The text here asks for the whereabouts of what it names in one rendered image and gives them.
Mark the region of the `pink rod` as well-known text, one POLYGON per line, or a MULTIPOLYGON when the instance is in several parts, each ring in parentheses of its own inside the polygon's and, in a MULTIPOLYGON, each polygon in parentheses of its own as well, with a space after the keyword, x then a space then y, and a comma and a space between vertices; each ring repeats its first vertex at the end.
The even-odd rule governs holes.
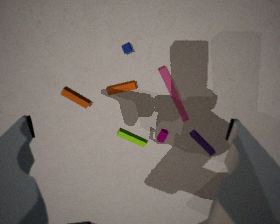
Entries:
POLYGON ((173 84, 173 82, 172 82, 172 80, 169 76, 169 73, 168 73, 165 65, 158 68, 158 70, 159 70, 159 73, 160 73, 160 75, 161 75, 161 77, 162 77, 162 79, 163 79, 171 97, 172 97, 172 100, 173 100, 173 102, 174 102, 174 104, 175 104, 183 122, 189 120, 189 117, 188 117, 188 115, 185 111, 185 108, 184 108, 184 106, 183 106, 183 104, 180 100, 180 97, 179 97, 179 95, 178 95, 178 93, 177 93, 177 91, 174 87, 174 84, 173 84))

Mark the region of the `small blue block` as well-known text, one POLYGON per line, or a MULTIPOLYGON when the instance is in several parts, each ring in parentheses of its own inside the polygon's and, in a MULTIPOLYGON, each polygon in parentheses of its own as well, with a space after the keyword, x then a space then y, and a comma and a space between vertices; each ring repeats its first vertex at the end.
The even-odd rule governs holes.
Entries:
POLYGON ((127 54, 127 53, 132 51, 132 48, 131 48, 131 45, 130 45, 129 42, 124 44, 124 45, 122 45, 121 47, 122 47, 122 49, 124 51, 124 54, 127 54))

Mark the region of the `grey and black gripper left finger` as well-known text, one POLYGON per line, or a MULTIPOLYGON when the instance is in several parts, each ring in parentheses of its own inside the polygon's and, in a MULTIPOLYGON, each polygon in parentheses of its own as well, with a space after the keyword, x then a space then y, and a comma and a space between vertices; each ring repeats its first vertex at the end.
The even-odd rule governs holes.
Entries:
POLYGON ((30 170, 35 162, 30 115, 0 137, 0 224, 48 224, 46 204, 30 170))

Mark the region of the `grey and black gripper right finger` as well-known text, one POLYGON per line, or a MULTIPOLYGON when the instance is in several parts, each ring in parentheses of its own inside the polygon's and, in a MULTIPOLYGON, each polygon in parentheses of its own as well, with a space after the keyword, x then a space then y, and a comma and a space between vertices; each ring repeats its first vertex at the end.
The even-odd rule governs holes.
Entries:
POLYGON ((280 224, 280 166, 238 120, 231 119, 230 145, 208 224, 280 224))

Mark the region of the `lime green rod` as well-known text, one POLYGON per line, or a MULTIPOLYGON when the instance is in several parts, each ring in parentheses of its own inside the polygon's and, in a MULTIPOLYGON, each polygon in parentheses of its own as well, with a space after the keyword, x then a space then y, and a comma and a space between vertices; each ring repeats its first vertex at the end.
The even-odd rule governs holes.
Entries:
POLYGON ((123 138, 123 139, 126 139, 132 143, 135 143, 141 147, 144 147, 146 144, 147 144, 147 140, 138 136, 138 135, 135 135, 127 130, 124 130, 122 128, 120 128, 117 132, 117 136, 123 138))

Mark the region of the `orange rod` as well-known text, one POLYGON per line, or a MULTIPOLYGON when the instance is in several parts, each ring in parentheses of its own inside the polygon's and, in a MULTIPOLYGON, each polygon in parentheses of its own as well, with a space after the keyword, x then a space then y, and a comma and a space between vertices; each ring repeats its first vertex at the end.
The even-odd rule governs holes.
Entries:
POLYGON ((84 96, 80 95, 79 93, 73 91, 72 89, 68 87, 64 87, 61 95, 64 97, 70 99, 71 101, 79 104, 80 106, 87 109, 88 105, 90 104, 91 100, 85 98, 84 96))
POLYGON ((130 90, 135 90, 135 89, 136 89, 135 80, 112 85, 112 86, 107 86, 107 88, 106 88, 108 96, 117 94, 117 93, 130 91, 130 90))

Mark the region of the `dark purple rod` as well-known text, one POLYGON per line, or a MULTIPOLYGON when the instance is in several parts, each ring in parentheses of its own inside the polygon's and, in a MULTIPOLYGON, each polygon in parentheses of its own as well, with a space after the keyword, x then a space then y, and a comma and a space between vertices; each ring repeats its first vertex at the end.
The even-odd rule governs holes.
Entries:
POLYGON ((195 131, 191 131, 190 136, 211 156, 215 154, 215 150, 195 131))

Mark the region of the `magenta rod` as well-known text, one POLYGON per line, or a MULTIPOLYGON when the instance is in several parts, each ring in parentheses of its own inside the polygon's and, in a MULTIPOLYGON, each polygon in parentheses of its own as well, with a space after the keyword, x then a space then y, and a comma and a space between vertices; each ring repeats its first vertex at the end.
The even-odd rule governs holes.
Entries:
POLYGON ((168 135, 168 131, 161 129, 159 135, 157 136, 157 141, 163 143, 168 135))

